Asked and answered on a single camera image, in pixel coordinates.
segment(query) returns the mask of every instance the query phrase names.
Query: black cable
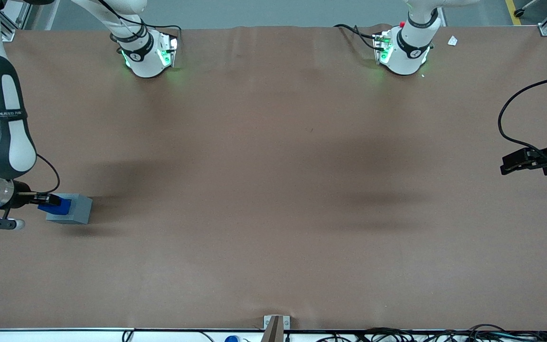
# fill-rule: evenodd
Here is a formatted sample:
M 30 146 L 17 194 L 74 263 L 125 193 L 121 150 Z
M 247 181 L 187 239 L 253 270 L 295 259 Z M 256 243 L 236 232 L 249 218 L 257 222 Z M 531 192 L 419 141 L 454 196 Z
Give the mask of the black cable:
M 506 333 L 506 332 L 490 332 L 489 333 L 490 335 L 497 335 L 501 338 L 507 338 L 508 340 L 515 340 L 515 341 L 524 341 L 524 342 L 535 342 L 535 341 L 538 341 L 538 340 L 533 340 L 532 338 L 521 338 L 519 336 L 514 336 L 514 335 L 511 335 L 509 333 Z
M 501 124 L 501 119 L 502 119 L 502 117 L 503 117 L 503 115 L 506 111 L 506 108 L 508 108 L 508 106 L 510 106 L 510 103 L 512 102 L 512 100 L 516 99 L 519 95 L 521 95 L 525 91 L 528 91 L 529 89 L 532 89 L 536 86 L 540 86 L 540 85 L 544 85 L 544 84 L 547 84 L 547 80 L 543 80 L 543 81 L 531 84 L 529 86 L 526 86 L 523 89 L 517 91 L 514 95 L 512 95 L 512 97 L 510 97 L 510 99 L 508 99 L 508 101 L 506 101 L 506 103 L 504 104 L 503 108 L 500 111 L 499 117 L 497 118 L 497 128 L 499 129 L 500 134 L 501 134 L 501 136 L 503 136 L 504 139 L 506 139 L 508 141 L 511 141 L 513 143 L 518 143 L 518 145 L 523 145 L 523 146 L 529 147 L 530 149 L 534 150 L 535 152 L 538 152 L 538 154 L 540 154 L 540 156 L 547 161 L 547 156 L 540 149 L 535 147 L 534 145 L 531 145 L 530 143 L 527 143 L 527 142 L 524 142 L 524 141 L 521 141 L 521 140 L 518 140 L 518 139 L 510 138 L 507 134 L 505 134 L 505 132 L 503 130 L 503 126 Z
M 43 160 L 52 169 L 52 171 L 54 171 L 54 174 L 56 175 L 56 186 L 52 190 L 37 193 L 38 195 L 48 195 L 49 193 L 55 192 L 58 189 L 58 187 L 60 186 L 60 175 L 58 174 L 58 171 L 56 170 L 56 167 L 54 167 L 54 165 L 52 165 L 52 163 L 49 162 L 46 158 L 41 156 L 41 154 L 37 153 L 37 157 L 39 157 L 41 160 Z
M 342 341 L 345 341 L 345 342 L 353 342 L 349 338 L 345 338 L 343 336 L 337 336 L 337 335 L 333 335 L 332 337 L 321 338 L 321 339 L 317 340 L 316 342 L 327 342 L 327 340 L 332 340 L 333 338 L 335 338 L 335 339 L 338 338 L 339 340 L 342 340 Z
M 130 340 L 132 340 L 132 336 L 134 336 L 134 331 L 124 331 L 122 333 L 122 342 L 130 342 Z
M 104 0 L 98 0 L 98 2 L 100 2 L 100 4 L 102 4 L 106 9 L 108 9 L 109 11 L 111 11 L 111 13 L 113 13 L 117 18 L 121 19 L 121 20 L 124 20 L 124 21 L 127 21 L 127 22 L 131 22 L 132 24 L 137 24 L 137 25 L 145 25 L 145 26 L 148 26 L 150 28 L 154 28 L 154 29 L 159 29 L 159 28 L 177 28 L 179 31 L 181 31 L 182 29 L 180 28 L 180 26 L 178 25 L 150 25 L 150 24 L 145 24 L 145 22 L 136 22 L 136 21 L 133 21 L 133 20 L 130 20 L 130 19 L 126 19 L 124 17 L 122 17 L 121 15 L 119 15 L 119 13 L 117 13 L 111 6 L 109 6 L 109 4 L 107 4 Z
M 200 331 L 199 333 L 206 336 L 210 340 L 210 342 L 215 342 L 215 340 L 213 340 L 207 333 L 204 333 L 203 331 Z
M 369 44 L 367 42 L 366 39 L 364 38 L 370 38 L 370 39 L 373 39 L 373 36 L 372 35 L 367 35 L 366 33 L 362 33 L 360 32 L 360 30 L 358 29 L 358 25 L 354 26 L 354 28 L 350 28 L 350 26 L 347 26 L 346 24 L 337 24 L 334 26 L 335 28 L 343 28 L 343 29 L 348 29 L 350 30 L 352 33 L 354 33 L 355 35 L 358 35 L 358 37 L 360 37 L 360 39 L 362 39 L 362 41 L 365 43 L 365 45 L 367 45 L 369 48 L 372 48 L 373 50 L 377 50 L 377 51 L 383 51 L 384 48 L 381 48 L 381 47 L 376 47 L 376 46 L 373 46 L 371 44 Z
M 351 26 L 348 26 L 346 24 L 337 24 L 337 25 L 333 26 L 333 28 L 344 28 L 344 29 L 350 30 L 351 32 L 353 32 L 356 35 L 361 35 L 365 38 L 371 38 L 371 39 L 373 38 L 373 36 L 369 36 L 366 33 L 362 33 L 360 31 L 354 30 L 354 28 L 352 28 Z

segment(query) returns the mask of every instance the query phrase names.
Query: green led light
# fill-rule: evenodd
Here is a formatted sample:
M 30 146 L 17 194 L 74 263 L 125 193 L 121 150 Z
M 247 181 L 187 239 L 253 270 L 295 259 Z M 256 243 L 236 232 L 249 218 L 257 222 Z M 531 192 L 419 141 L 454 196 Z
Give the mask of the green led light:
M 158 49 L 158 52 L 161 59 L 161 64 L 163 64 L 165 67 L 169 66 L 171 64 L 170 54 L 166 50 L 161 51 L 160 49 Z
M 122 56 L 124 58 L 124 61 L 126 61 L 126 67 L 130 67 L 130 62 L 128 62 L 128 57 L 126 57 L 126 53 L 122 50 Z

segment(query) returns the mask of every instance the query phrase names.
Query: black band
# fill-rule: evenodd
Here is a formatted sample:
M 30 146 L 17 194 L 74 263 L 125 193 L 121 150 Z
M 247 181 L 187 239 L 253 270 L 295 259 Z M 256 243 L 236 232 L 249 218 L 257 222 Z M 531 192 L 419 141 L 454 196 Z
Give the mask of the black band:
M 141 39 L 147 34 L 147 26 L 145 26 L 145 22 L 141 20 L 141 29 L 139 32 L 136 32 L 134 35 L 131 35 L 130 37 L 120 38 L 118 36 L 115 36 L 112 34 L 113 37 L 117 40 L 117 43 L 132 43 L 133 41 L 137 39 Z
M 25 110 L 0 110 L 0 121 L 15 121 L 28 117 Z
M 430 47 L 430 43 L 428 45 L 422 46 L 422 47 L 416 47 L 408 44 L 404 39 L 402 39 L 402 29 L 398 31 L 398 35 L 396 37 L 396 40 L 398 41 L 398 46 L 406 52 L 406 56 L 412 60 L 415 58 L 421 57 L 424 52 Z
M 153 48 L 153 41 L 154 41 L 153 36 L 149 34 L 149 40 L 147 41 L 146 45 L 144 45 L 142 48 L 139 48 L 138 50 L 134 50 L 134 51 L 126 50 L 125 48 L 122 48 L 122 51 L 132 61 L 143 61 L 145 59 L 146 54 L 148 54 Z
M 408 15 L 408 23 L 411 26 L 413 26 L 414 28 L 418 28 L 418 29 L 427 29 L 427 28 L 429 28 L 430 26 L 432 26 L 434 24 L 436 19 L 438 19 L 438 10 L 437 9 L 434 9 L 432 11 L 432 17 L 430 18 L 430 21 L 426 22 L 425 24 L 419 24 L 419 22 L 414 22 L 413 20 L 411 20 L 411 15 L 410 14 Z

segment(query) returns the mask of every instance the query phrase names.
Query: gray block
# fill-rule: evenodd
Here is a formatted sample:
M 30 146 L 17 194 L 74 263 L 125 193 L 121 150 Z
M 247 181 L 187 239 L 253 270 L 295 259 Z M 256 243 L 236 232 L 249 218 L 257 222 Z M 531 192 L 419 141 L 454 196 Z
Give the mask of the gray block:
M 71 200 L 71 208 L 67 215 L 47 214 L 48 221 L 61 223 L 62 225 L 87 225 L 90 219 L 92 199 L 79 193 L 55 193 L 62 199 Z

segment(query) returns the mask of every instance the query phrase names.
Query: brown table surface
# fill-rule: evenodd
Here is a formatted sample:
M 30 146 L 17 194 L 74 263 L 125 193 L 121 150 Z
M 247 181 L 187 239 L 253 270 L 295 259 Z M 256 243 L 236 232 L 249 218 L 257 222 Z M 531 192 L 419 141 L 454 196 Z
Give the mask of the brown table surface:
M 377 28 L 366 30 L 374 32 Z M 451 35 L 456 47 L 446 44 Z M 443 28 L 413 76 L 336 28 L 184 32 L 139 79 L 105 32 L 18 32 L 39 152 L 91 224 L 13 212 L 0 327 L 547 329 L 547 177 L 502 177 L 535 27 Z M 547 85 L 508 110 L 547 144 Z M 43 163 L 22 178 L 54 183 Z

